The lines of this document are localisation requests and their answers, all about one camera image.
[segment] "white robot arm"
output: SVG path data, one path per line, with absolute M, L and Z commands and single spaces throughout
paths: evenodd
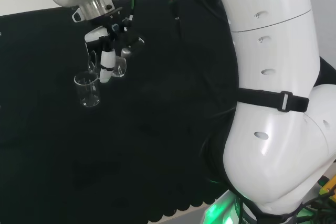
M 79 5 L 82 13 L 90 1 L 55 0 L 61 6 Z M 234 187 L 262 212 L 292 213 L 336 159 L 336 87 L 313 88 L 320 59 L 311 3 L 222 2 L 236 49 L 239 88 L 282 95 L 278 108 L 238 102 L 223 165 Z M 309 98 L 308 109 L 287 109 L 293 96 Z

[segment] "ventilation hole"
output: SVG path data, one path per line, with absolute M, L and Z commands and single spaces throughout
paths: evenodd
M 326 120 L 323 120 L 323 124 L 324 124 L 324 127 L 329 130 L 330 129 L 330 124 L 326 121 Z
M 254 136 L 262 140 L 268 140 L 268 135 L 265 132 L 255 132 Z
M 265 69 L 261 72 L 264 76 L 269 76 L 271 74 L 275 74 L 276 71 L 273 68 Z

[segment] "black surface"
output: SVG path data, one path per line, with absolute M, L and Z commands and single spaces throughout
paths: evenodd
M 226 190 L 207 182 L 199 152 L 218 125 L 211 116 L 236 103 L 232 39 L 182 1 L 183 42 L 169 0 L 138 1 L 145 49 L 123 79 L 101 86 L 94 110 L 79 105 L 73 84 L 86 68 L 88 23 L 65 8 L 0 17 L 1 224 L 141 224 Z M 321 69 L 318 84 L 336 84 L 334 69 Z

